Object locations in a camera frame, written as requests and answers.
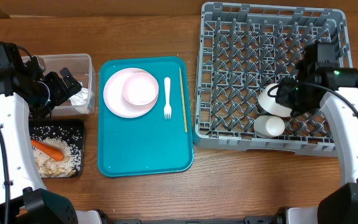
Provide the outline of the white tissue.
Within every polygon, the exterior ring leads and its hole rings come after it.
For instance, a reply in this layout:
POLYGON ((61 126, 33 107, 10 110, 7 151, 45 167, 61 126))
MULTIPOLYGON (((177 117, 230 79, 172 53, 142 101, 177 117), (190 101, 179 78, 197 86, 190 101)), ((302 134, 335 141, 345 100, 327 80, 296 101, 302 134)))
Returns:
POLYGON ((94 113, 94 91, 92 89, 81 87, 81 90, 69 98, 71 105, 79 114, 94 113))

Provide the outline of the white saucer plate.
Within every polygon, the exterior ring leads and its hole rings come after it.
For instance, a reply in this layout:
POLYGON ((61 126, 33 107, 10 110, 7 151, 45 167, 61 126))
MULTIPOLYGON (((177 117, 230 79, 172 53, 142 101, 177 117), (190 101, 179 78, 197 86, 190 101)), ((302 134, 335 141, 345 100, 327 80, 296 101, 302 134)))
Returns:
POLYGON ((268 91, 273 88, 278 86, 277 83, 272 83, 269 84, 262 92, 261 94, 258 96, 258 102, 259 105, 261 106, 261 108, 266 111, 267 113, 270 113, 272 115, 275 116, 279 116, 279 117, 289 117, 290 113, 291 113, 291 109, 287 108, 285 106, 282 106, 280 104, 278 104, 275 101, 275 97, 270 97, 268 96, 268 91))

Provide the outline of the small white cup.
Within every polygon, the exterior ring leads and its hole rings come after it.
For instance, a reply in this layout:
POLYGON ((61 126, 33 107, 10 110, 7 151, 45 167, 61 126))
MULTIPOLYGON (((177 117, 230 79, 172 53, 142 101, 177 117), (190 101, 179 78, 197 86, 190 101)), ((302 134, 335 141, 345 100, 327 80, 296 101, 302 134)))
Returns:
POLYGON ((261 138, 274 138, 285 130, 283 119, 277 116, 263 115, 254 121, 254 133, 261 138))

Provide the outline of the large white plate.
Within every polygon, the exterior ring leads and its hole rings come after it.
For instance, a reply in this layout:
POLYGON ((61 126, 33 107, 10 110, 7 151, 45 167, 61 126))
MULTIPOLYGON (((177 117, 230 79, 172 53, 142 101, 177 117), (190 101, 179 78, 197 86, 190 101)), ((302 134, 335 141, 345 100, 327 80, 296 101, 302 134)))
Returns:
POLYGON ((124 82, 134 73, 146 72, 139 68, 125 68, 112 75, 104 86, 103 100, 108 109, 122 118, 136 118, 149 112, 157 102, 158 97, 145 106, 135 106, 128 103, 123 95, 124 82))

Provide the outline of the orange carrot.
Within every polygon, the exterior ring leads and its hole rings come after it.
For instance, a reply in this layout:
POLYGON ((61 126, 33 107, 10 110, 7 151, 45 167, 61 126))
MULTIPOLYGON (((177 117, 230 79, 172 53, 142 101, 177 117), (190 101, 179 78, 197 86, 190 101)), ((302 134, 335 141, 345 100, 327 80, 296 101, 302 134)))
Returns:
POLYGON ((31 144, 55 161, 62 161, 64 159, 63 153, 52 146, 48 146, 33 139, 31 140, 31 144))

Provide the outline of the small white food bowl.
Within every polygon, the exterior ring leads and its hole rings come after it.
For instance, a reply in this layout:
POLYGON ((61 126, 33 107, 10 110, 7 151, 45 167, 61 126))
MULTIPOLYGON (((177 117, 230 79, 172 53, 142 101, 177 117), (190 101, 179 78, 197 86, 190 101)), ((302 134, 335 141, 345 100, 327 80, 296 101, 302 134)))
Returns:
POLYGON ((145 106, 158 97, 158 91, 158 82, 151 74, 138 72, 126 79, 122 95, 132 105, 145 106))

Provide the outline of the rice food scraps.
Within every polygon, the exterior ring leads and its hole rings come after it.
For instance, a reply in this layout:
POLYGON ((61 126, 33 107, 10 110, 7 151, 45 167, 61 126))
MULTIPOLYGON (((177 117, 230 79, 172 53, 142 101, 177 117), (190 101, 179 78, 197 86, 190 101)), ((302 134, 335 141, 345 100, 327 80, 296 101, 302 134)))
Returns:
POLYGON ((29 131, 35 165, 42 178, 69 178, 81 174, 82 125, 31 126, 29 131))

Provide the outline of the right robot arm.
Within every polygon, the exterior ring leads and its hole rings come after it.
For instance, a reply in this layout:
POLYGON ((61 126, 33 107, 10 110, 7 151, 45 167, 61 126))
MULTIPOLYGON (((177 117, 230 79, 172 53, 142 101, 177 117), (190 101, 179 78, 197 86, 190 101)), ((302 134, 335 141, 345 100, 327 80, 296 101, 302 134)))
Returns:
POLYGON ((305 47, 295 79, 275 86, 276 103, 297 116, 320 109, 329 124, 341 171, 341 186, 317 207, 287 208, 285 223, 358 223, 358 69, 342 68, 332 43, 305 47))

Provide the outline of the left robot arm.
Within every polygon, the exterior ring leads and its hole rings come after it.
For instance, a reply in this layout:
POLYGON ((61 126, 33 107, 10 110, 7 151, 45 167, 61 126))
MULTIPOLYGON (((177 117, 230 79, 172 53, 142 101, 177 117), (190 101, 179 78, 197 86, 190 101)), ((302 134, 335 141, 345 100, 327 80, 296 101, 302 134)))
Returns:
POLYGON ((78 223, 72 203, 49 192, 36 168, 29 119, 43 118, 81 90, 67 68, 44 75, 41 58, 0 42, 0 223, 78 223))

